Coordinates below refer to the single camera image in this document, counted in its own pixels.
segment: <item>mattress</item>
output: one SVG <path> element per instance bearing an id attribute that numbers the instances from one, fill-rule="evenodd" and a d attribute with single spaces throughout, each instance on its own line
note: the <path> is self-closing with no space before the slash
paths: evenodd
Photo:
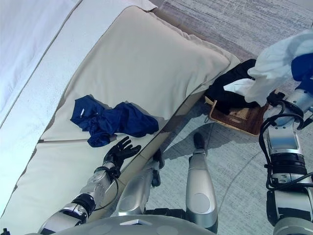
<path id="1" fill-rule="evenodd" d="M 88 133 L 69 121 L 75 99 L 91 94 L 109 107 L 131 102 L 158 120 L 158 133 L 131 138 L 133 145 L 140 144 L 143 150 L 124 162 L 118 180 L 123 189 L 151 157 L 156 141 L 167 136 L 161 131 L 165 124 L 192 106 L 187 98 L 191 94 L 199 97 L 216 77 L 238 62 L 227 51 L 183 33 L 152 13 L 137 7 L 124 10 L 72 77 L 53 120 L 17 182 L 0 226 L 8 227 L 13 234 L 35 232 L 79 193 L 101 165 L 103 156 L 116 144 L 113 141 L 101 148 L 88 145 Z M 123 137 L 125 134 L 119 133 L 117 139 Z M 103 204 L 114 195 L 114 190 L 112 185 Z M 102 213 L 94 213 L 91 220 Z"/>

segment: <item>gray carpet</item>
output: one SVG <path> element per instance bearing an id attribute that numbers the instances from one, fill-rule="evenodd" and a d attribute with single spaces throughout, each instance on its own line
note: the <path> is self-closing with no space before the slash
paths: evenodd
<path id="1" fill-rule="evenodd" d="M 287 0 L 156 0 L 178 21 L 237 55 L 255 58 L 285 37 L 310 28 L 313 11 Z M 290 93 L 292 80 L 280 90 Z M 163 143 L 166 158 L 162 184 L 151 190 L 148 209 L 185 208 L 188 157 L 193 134 L 200 131 L 208 145 L 208 166 L 219 207 L 220 235 L 270 235 L 266 215 L 265 157 L 257 138 L 206 121 L 209 106 L 200 100 Z M 299 133 L 308 171 L 313 171 L 313 125 Z"/>

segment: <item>wicker basket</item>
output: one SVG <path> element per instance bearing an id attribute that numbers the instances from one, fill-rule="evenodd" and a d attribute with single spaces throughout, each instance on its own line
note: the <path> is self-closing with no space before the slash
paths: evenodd
<path id="1" fill-rule="evenodd" d="M 263 123 L 263 115 L 268 109 L 268 104 L 264 107 L 256 108 L 233 108 L 230 109 L 229 115 L 225 115 L 215 108 L 217 104 L 216 100 L 213 102 L 209 98 L 205 97 L 205 101 L 212 105 L 209 118 L 213 121 L 253 136 L 258 136 L 260 134 L 260 127 Z"/>

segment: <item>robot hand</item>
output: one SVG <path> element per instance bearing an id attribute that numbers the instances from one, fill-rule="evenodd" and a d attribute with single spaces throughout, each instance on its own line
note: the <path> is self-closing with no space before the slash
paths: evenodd
<path id="1" fill-rule="evenodd" d="M 133 147 L 130 143 L 131 140 L 129 140 L 129 136 L 127 136 L 114 145 L 105 155 L 103 165 L 113 163 L 116 167 L 121 168 L 125 159 L 136 155 L 141 149 L 141 145 Z"/>

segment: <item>black cable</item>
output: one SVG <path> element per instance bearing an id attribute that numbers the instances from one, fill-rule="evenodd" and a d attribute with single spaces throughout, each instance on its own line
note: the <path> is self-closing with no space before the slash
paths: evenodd
<path id="1" fill-rule="evenodd" d="M 282 106 L 282 109 L 281 109 L 281 111 L 279 112 L 279 114 L 283 114 L 283 113 L 284 113 L 284 111 L 285 111 L 285 108 L 286 108 L 285 103 L 284 103 L 284 102 L 282 102 L 282 101 L 278 101 L 277 103 L 278 103 L 278 104 L 280 104 L 280 105 Z"/>
<path id="2" fill-rule="evenodd" d="M 109 203 L 107 203 L 106 205 L 104 205 L 104 206 L 102 206 L 100 208 L 95 209 L 94 210 L 95 212 L 104 209 L 105 207 L 107 207 L 109 204 L 111 204 L 117 198 L 117 196 L 118 196 L 118 182 L 117 182 L 116 178 L 114 178 L 114 181 L 116 183 L 116 194 L 115 194 L 114 198 Z"/>
<path id="3" fill-rule="evenodd" d="M 272 163 L 270 161 L 270 158 L 269 158 L 269 155 L 268 155 L 268 151 L 266 149 L 266 145 L 265 145 L 265 141 L 264 141 L 264 137 L 263 137 L 263 134 L 264 132 L 268 129 L 268 127 L 270 125 L 272 126 L 276 126 L 276 120 L 278 118 L 283 118 L 283 117 L 294 117 L 296 118 L 297 120 L 299 120 L 299 126 L 298 126 L 298 130 L 300 130 L 302 127 L 303 127 L 303 124 L 304 124 L 304 120 L 303 118 L 298 115 L 298 114 L 283 114 L 284 110 L 285 110 L 285 104 L 283 102 L 279 102 L 281 105 L 282 105 L 282 110 L 279 114 L 277 115 L 274 115 L 274 116 L 271 116 L 269 117 L 268 119 L 266 119 L 262 125 L 261 125 L 261 128 L 260 128 L 260 135 L 259 135 L 259 145 L 265 155 L 265 158 L 266 158 L 266 161 L 267 161 L 267 165 L 265 165 L 265 168 L 268 169 L 268 176 L 267 176 L 267 181 L 266 181 L 266 188 L 268 190 L 271 190 L 271 191 L 274 191 L 274 190 L 283 190 L 283 189 L 287 189 L 287 188 L 290 188 L 292 186 L 295 186 L 295 185 L 299 185 L 301 187 L 313 187 L 313 184 L 303 184 L 303 183 L 300 183 L 300 184 L 297 184 L 297 182 L 303 180 L 303 179 L 306 179 L 310 176 L 313 175 L 313 172 L 309 173 L 309 174 L 306 174 L 302 177 L 299 177 L 297 178 L 296 180 L 290 182 L 290 183 L 287 183 L 287 184 L 284 184 L 284 185 L 281 185 L 281 186 L 274 186 L 273 183 L 271 182 L 271 173 L 272 173 Z"/>

